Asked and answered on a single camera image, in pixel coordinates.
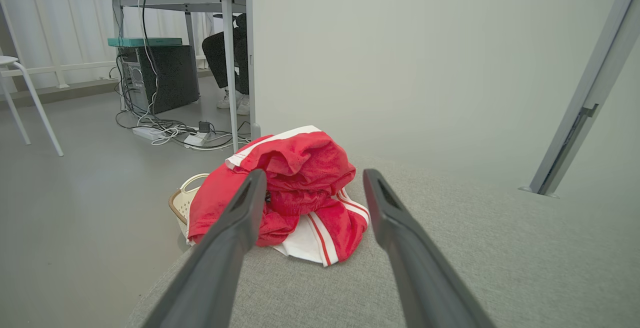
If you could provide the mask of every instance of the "shoe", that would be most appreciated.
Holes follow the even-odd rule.
[[[237,113],[239,116],[248,116],[249,112],[251,112],[249,94],[238,93],[236,97],[238,96],[242,96],[242,98],[240,98],[240,103],[238,103],[238,109],[235,111],[235,113]]]
[[[217,101],[217,107],[219,109],[222,110],[228,110],[230,105],[229,105],[229,90],[225,89],[224,90],[224,98],[220,99]]]

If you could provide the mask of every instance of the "black pants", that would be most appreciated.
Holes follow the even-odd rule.
[[[227,88],[227,59],[225,57],[225,37],[222,32],[213,34],[202,41],[202,51],[220,88]],[[247,29],[233,28],[233,57],[240,68],[235,75],[235,90],[249,94],[249,57],[247,56]]]

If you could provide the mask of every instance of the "red garment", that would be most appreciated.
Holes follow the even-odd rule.
[[[253,141],[213,171],[190,205],[188,239],[201,241],[254,169],[266,172],[270,193],[258,246],[325,267],[349,258],[368,227],[369,211],[344,190],[355,177],[345,150],[311,125]]]

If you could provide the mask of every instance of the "gray couch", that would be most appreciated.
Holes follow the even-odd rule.
[[[638,209],[563,200],[350,157],[349,195],[366,203],[362,169],[377,168],[498,327],[637,327]],[[187,251],[135,306],[141,327]],[[272,248],[246,255],[234,328],[403,327],[386,253],[370,228],[349,260],[323,268]]]

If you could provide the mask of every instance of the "wicker basket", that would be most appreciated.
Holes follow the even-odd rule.
[[[194,181],[199,180],[200,178],[206,178],[208,175],[208,173],[201,173],[188,178],[184,183],[182,183],[180,189],[169,197],[169,208],[171,208],[171,211],[178,219],[178,225],[180,226],[180,230],[182,231],[185,239],[187,239],[187,236],[189,235],[189,207],[191,206],[192,200],[194,200],[194,197],[200,187],[195,187],[194,189],[189,190],[186,188]]]

